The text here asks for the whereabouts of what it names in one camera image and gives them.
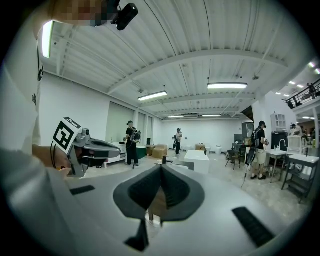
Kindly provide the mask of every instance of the woman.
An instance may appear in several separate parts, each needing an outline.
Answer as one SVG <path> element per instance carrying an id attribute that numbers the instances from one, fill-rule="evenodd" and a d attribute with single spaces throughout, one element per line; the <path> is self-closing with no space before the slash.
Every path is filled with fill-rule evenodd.
<path id="1" fill-rule="evenodd" d="M 134 140 L 134 135 L 136 128 L 134 128 L 134 122 L 129 121 L 127 123 L 129 126 L 128 129 L 126 129 L 126 136 L 123 138 L 123 141 L 126 142 L 125 148 L 126 148 L 126 163 L 130 166 L 131 165 L 131 159 L 134 159 L 134 165 L 139 166 L 138 162 L 138 156 L 137 156 L 137 150 L 136 150 L 136 143 Z"/>

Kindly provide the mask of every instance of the gray floor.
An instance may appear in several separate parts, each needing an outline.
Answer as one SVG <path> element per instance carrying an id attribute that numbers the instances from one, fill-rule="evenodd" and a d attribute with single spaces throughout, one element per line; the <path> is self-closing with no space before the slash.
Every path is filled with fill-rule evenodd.
<path id="1" fill-rule="evenodd" d="M 181 156 L 178 158 L 183 160 L 185 154 L 186 152 L 182 152 Z M 169 150 L 168 157 L 175 157 L 175 152 L 173 150 Z M 246 166 L 244 163 L 241 163 L 241 168 L 239 168 L 239 164 L 236 163 L 235 169 L 233 170 L 233 165 L 231 165 L 230 162 L 225 167 L 227 161 L 224 154 L 216 155 L 215 153 L 211 153 L 208 157 L 210 159 L 209 175 L 222 181 L 230 182 L 234 186 L 242 186 L 246 173 Z M 155 163 L 157 163 L 157 159 L 152 156 L 148 156 L 140 159 L 140 166 L 136 168 L 139 168 L 140 170 L 148 170 L 153 167 Z M 108 164 L 107 168 L 89 168 L 84 179 L 129 172 L 131 170 L 132 166 L 127 166 L 124 164 L 124 161 L 121 161 Z M 298 204 L 298 198 L 294 194 L 286 189 L 281 190 L 282 182 L 278 181 L 277 176 L 273 179 L 272 183 L 270 183 L 270 178 L 265 180 L 251 180 L 250 176 L 251 173 L 248 171 L 247 178 L 242 189 L 265 206 L 273 209 L 286 224 L 291 224 L 308 212 L 309 205 L 305 201 Z M 160 226 L 148 222 L 147 230 L 149 237 L 152 239 L 159 232 Z"/>

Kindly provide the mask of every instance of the black camera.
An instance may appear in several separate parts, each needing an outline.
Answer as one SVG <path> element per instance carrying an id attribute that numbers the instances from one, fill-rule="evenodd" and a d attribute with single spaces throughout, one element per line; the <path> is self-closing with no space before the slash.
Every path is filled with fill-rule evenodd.
<path id="1" fill-rule="evenodd" d="M 90 26 L 98 27 L 107 21 L 111 21 L 111 24 L 115 24 L 119 31 L 124 30 L 138 15 L 139 11 L 134 3 L 129 3 L 124 9 L 118 10 L 119 3 L 120 0 L 103 0 L 102 13 L 97 14 L 95 19 L 90 20 Z"/>

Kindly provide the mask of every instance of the hat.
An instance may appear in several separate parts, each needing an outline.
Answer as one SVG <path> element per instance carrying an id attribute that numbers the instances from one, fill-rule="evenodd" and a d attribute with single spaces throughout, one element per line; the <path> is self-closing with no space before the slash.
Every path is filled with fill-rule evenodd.
<path id="1" fill-rule="evenodd" d="M 260 121 L 259 126 L 261 127 L 262 125 L 266 127 L 266 123 L 264 121 Z"/>

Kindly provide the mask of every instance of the black chair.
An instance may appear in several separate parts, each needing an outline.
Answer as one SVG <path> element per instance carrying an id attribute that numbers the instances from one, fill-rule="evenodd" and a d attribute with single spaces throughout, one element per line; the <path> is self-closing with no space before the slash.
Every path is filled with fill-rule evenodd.
<path id="1" fill-rule="evenodd" d="M 225 167 L 227 167 L 227 164 L 229 163 L 229 161 L 231 160 L 231 164 L 233 165 L 233 169 L 235 169 L 236 166 L 236 160 L 239 160 L 239 155 L 236 151 L 234 150 L 229 150 L 228 151 L 228 155 L 229 155 L 229 159 L 225 164 Z"/>

